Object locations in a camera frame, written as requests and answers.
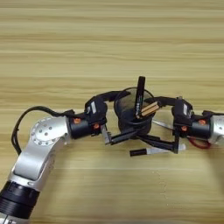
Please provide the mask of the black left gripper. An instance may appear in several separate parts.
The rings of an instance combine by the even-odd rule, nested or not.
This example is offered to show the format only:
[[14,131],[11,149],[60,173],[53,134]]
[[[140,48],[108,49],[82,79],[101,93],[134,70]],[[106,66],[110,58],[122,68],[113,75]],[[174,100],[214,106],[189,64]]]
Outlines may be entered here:
[[[130,91],[109,91],[98,94],[101,102],[113,102],[116,99],[130,95]],[[121,142],[136,139],[143,131],[141,129],[126,129],[118,135],[112,136],[107,130],[107,118],[105,115],[94,117],[85,113],[75,115],[69,119],[69,127],[72,139],[79,139],[87,136],[98,136],[102,134],[105,144],[119,144]]]

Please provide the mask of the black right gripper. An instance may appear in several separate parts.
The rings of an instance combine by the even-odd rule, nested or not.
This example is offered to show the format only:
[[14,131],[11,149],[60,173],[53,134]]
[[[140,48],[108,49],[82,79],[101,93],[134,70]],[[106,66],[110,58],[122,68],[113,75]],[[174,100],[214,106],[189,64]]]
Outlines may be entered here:
[[[171,97],[154,97],[154,102],[158,103],[160,108],[174,106],[176,98]],[[138,136],[137,138],[153,147],[162,150],[179,152],[179,139],[187,138],[194,146],[201,149],[208,149],[210,143],[208,139],[211,136],[211,121],[203,115],[175,115],[173,120],[174,142],[155,140],[150,136]]]

